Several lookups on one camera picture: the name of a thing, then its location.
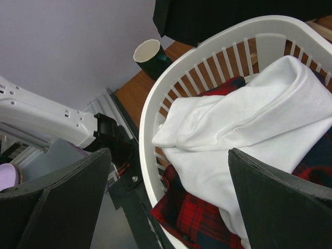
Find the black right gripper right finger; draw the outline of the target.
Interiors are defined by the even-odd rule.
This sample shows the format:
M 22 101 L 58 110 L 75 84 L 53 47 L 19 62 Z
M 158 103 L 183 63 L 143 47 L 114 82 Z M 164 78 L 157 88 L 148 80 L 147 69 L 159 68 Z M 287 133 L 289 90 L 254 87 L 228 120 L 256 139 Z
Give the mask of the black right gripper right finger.
M 331 248 L 331 188 L 237 148 L 228 163 L 251 248 Z

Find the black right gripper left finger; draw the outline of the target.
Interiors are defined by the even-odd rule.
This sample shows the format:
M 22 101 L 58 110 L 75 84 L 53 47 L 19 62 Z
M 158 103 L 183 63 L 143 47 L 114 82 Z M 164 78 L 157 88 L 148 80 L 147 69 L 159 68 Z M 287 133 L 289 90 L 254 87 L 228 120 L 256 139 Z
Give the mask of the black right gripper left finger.
M 90 248 L 112 156 L 108 148 L 1 191 L 1 248 Z

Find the red plaid pleated skirt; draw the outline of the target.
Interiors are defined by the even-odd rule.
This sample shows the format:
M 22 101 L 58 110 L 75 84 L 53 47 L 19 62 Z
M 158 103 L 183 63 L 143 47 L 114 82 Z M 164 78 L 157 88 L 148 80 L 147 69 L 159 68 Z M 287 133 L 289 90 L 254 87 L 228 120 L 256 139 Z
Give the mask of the red plaid pleated skirt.
M 179 171 L 174 165 L 165 169 L 162 178 L 168 189 L 152 209 L 152 216 L 189 248 L 242 248 L 240 237 L 226 226 L 218 207 L 187 192 Z M 331 130 L 317 141 L 292 173 L 331 187 Z

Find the white cloth garment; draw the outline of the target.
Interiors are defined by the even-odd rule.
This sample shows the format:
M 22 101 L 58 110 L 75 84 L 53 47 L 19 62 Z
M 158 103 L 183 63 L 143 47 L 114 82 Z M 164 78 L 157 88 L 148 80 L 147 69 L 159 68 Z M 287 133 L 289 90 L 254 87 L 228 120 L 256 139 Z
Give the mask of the white cloth garment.
M 298 59 L 284 56 L 225 96 L 178 98 L 152 139 L 190 194 L 218 207 L 245 248 L 249 240 L 228 151 L 238 148 L 292 173 L 331 127 L 331 93 Z

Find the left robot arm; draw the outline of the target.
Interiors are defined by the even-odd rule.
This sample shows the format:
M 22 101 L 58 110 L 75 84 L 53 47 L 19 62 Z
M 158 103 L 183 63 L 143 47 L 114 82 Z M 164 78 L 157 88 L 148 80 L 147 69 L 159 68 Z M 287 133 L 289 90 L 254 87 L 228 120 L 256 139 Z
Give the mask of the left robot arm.
M 91 153 L 109 148 L 115 164 L 129 161 L 132 155 L 131 143 L 121 136 L 113 118 L 72 109 L 5 78 L 1 78 L 1 122 L 61 138 Z

